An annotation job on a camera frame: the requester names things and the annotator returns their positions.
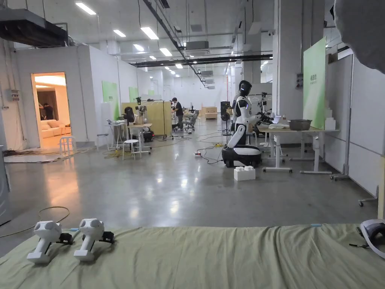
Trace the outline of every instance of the man in black shirt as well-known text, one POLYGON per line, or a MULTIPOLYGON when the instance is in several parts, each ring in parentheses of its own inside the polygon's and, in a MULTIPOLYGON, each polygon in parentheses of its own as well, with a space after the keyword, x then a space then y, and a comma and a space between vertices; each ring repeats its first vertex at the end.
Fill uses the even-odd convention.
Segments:
POLYGON ((47 119, 54 119, 54 109, 48 103, 43 104, 47 119))
POLYGON ((174 102, 174 111, 176 112, 176 116, 178 117, 179 129, 183 129, 183 123, 182 123, 182 121, 183 121, 183 110, 182 110, 182 106, 178 102, 176 97, 174 97, 172 99, 172 101, 174 102))

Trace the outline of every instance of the metal pot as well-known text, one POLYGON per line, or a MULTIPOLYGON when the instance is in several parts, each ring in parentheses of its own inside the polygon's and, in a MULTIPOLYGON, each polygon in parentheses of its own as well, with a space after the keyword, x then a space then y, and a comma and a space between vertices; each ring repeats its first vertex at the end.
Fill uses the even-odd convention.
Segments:
POLYGON ((288 122, 292 131, 307 131, 312 121, 309 119, 292 119, 288 122))

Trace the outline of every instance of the white controller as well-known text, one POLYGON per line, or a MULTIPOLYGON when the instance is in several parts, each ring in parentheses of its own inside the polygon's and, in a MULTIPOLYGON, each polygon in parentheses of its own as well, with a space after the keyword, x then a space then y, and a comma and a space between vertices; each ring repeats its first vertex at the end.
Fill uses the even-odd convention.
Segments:
POLYGON ((51 243, 72 245, 72 236, 68 233, 62 233, 62 226, 54 221, 37 222, 33 232, 40 237, 35 251, 27 256, 27 260, 33 263, 50 262, 47 251, 51 243))
POLYGON ((79 225, 80 232, 83 233, 83 243, 80 250, 76 250, 74 257, 80 261, 91 262, 95 256, 91 252, 95 241, 114 242, 114 234, 104 231, 104 224, 98 219, 83 219, 79 225))

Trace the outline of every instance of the white sofa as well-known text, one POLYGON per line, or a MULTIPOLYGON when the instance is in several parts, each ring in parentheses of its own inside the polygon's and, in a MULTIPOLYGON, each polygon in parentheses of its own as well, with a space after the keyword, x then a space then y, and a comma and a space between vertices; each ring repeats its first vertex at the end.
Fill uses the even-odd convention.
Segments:
POLYGON ((40 126, 42 129, 42 138, 71 133, 71 128, 65 127, 65 124, 55 119, 40 121, 40 126))

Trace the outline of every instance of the doorway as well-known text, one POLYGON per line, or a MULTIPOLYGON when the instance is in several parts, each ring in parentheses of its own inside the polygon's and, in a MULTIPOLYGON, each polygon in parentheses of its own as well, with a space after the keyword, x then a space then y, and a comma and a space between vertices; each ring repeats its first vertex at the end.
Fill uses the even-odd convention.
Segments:
POLYGON ((60 138, 71 136, 64 72, 32 74, 36 120, 41 148, 59 148, 60 138))

